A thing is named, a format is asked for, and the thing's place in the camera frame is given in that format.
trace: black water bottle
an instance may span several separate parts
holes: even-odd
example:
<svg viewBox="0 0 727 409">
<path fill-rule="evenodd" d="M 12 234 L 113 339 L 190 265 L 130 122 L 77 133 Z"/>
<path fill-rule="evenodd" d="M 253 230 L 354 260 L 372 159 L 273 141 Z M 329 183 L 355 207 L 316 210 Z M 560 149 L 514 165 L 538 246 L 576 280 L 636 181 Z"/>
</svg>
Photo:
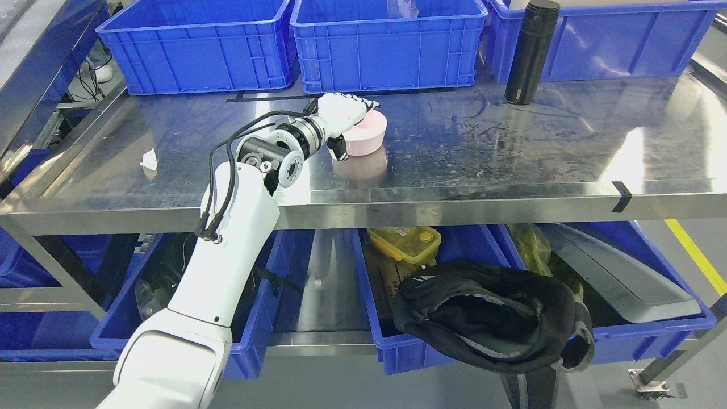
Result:
<svg viewBox="0 0 727 409">
<path fill-rule="evenodd" d="M 560 13 L 560 4 L 551 0 L 531 0 L 525 8 L 505 90 L 509 103 L 527 105 L 533 102 Z"/>
</svg>

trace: blue storage bin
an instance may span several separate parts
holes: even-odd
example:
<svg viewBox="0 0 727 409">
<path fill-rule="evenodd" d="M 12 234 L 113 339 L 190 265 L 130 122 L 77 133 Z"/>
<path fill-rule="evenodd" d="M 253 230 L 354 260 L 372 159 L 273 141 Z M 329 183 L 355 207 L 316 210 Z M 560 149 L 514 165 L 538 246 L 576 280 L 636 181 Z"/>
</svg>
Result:
<svg viewBox="0 0 727 409">
<path fill-rule="evenodd" d="M 289 0 L 138 0 L 96 29 L 129 94 L 273 90 L 293 80 Z"/>
<path fill-rule="evenodd" d="M 302 243 L 306 243 L 307 237 L 311 234 L 311 231 L 280 231 L 273 234 L 260 252 L 256 265 L 265 267 L 279 277 L 287 277 L 292 271 L 307 270 L 307 264 L 302 269 L 291 264 L 291 254 Z M 141 324 L 142 320 L 134 294 L 136 281 L 152 252 L 171 239 L 171 236 L 171 234 L 165 234 L 155 240 L 143 259 L 135 263 L 134 271 L 121 289 L 118 298 L 113 302 L 96 331 L 93 332 L 91 336 L 93 347 L 120 352 L 129 341 L 129 337 Z M 262 360 L 265 358 L 265 350 L 270 341 L 270 334 L 273 332 L 273 322 L 279 303 L 280 294 L 276 294 L 268 280 L 262 280 L 241 340 L 232 345 L 230 359 L 225 368 L 225 378 L 254 379 L 260 375 Z"/>
<path fill-rule="evenodd" d="M 486 0 L 486 6 L 486 61 L 504 83 L 525 10 L 509 10 L 503 0 Z M 540 81 L 679 76 L 725 7 L 726 0 L 564 7 Z"/>
<path fill-rule="evenodd" d="M 28 176 L 46 157 L 51 149 L 32 149 L 12 178 L 14 185 Z M 106 234 L 64 236 L 62 239 L 76 251 L 81 261 L 92 272 L 99 274 L 102 285 L 113 280 L 114 271 L 98 271 L 101 260 L 111 240 Z M 58 287 L 58 282 L 5 230 L 0 229 L 0 288 Z"/>
<path fill-rule="evenodd" d="M 487 15 L 480 0 L 418 0 L 412 2 L 418 8 L 414 18 L 403 18 L 411 11 L 402 11 L 397 4 L 297 0 L 291 25 L 303 90 L 410 90 L 474 84 Z"/>
<path fill-rule="evenodd" d="M 502 225 L 437 226 L 434 229 L 442 235 L 442 244 L 436 258 L 439 263 L 461 258 L 472 263 L 509 265 L 505 254 L 500 250 L 500 246 L 492 234 L 492 231 L 495 231 L 500 237 L 506 237 L 507 231 Z M 377 347 L 379 362 L 384 364 L 384 372 L 387 375 L 392 375 L 456 362 L 452 358 L 440 354 L 413 335 L 384 336 L 382 334 L 382 325 L 374 305 L 374 295 L 371 291 L 369 273 L 366 269 L 364 251 L 361 247 L 361 240 L 365 236 L 365 229 L 357 234 L 352 234 L 353 249 L 356 254 L 356 270 L 360 283 L 361 298 L 366 305 L 371 334 Z"/>
<path fill-rule="evenodd" d="M 682 341 L 695 330 L 706 330 L 715 326 L 717 319 L 705 306 L 694 291 L 686 284 L 674 267 L 646 237 L 634 222 L 591 222 L 569 223 L 576 229 L 595 229 L 614 240 L 622 250 L 641 260 L 666 278 L 686 290 L 699 302 L 700 314 L 675 319 L 664 319 L 640 324 L 597 327 L 593 330 L 596 341 L 596 354 L 593 363 L 638 361 L 649 358 L 667 357 Z M 500 238 L 502 242 L 512 242 L 509 234 Z M 508 255 L 516 266 L 524 269 L 517 251 Z"/>
<path fill-rule="evenodd" d="M 98 320 L 89 312 L 0 314 L 0 360 L 7 362 L 113 361 L 119 353 L 93 349 Z"/>
</svg>

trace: steel tabletop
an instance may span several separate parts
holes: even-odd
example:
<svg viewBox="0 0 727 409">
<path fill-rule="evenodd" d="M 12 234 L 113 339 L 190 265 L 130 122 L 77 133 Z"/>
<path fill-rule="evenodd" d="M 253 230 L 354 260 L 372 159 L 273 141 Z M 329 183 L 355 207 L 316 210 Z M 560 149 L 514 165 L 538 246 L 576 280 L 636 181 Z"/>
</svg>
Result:
<svg viewBox="0 0 727 409">
<path fill-rule="evenodd" d="M 530 106 L 506 104 L 484 67 L 472 87 L 370 94 L 388 119 L 383 147 L 338 163 L 318 152 L 276 192 L 277 228 L 727 216 L 727 103 L 697 71 L 543 83 Z M 31 235 L 191 231 L 209 149 L 308 98 L 298 83 L 197 95 L 120 87 L 0 205 L 0 221 Z M 155 172 L 140 166 L 152 148 Z"/>
</svg>

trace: yellow lid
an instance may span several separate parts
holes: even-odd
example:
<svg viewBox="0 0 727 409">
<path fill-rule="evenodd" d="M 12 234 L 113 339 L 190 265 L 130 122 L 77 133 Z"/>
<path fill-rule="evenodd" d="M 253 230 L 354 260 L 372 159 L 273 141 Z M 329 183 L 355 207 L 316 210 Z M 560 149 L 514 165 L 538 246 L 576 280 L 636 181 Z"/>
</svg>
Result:
<svg viewBox="0 0 727 409">
<path fill-rule="evenodd" d="M 431 242 L 433 238 L 434 238 L 434 235 L 431 234 L 429 231 L 423 231 L 423 232 L 419 233 L 419 240 L 422 243 Z"/>
<path fill-rule="evenodd" d="M 434 259 L 442 236 L 428 226 L 369 229 L 371 243 L 396 261 L 422 265 Z"/>
</svg>

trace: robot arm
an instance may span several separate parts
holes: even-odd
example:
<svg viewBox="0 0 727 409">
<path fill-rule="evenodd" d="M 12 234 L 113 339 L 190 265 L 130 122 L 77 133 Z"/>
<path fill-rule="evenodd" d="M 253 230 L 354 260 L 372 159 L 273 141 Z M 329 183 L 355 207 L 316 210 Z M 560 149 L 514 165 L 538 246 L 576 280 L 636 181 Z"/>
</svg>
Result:
<svg viewBox="0 0 727 409">
<path fill-rule="evenodd" d="M 303 161 L 325 143 L 345 159 L 341 134 L 378 104 L 352 95 L 325 94 L 311 115 L 290 118 L 265 137 L 240 142 L 233 191 L 226 208 L 230 163 L 214 172 L 202 203 L 224 218 L 214 239 L 200 237 L 166 309 L 129 339 L 113 374 L 116 388 L 98 408 L 207 408 L 227 364 L 230 324 L 253 263 L 280 214 L 272 193 L 296 181 Z"/>
</svg>

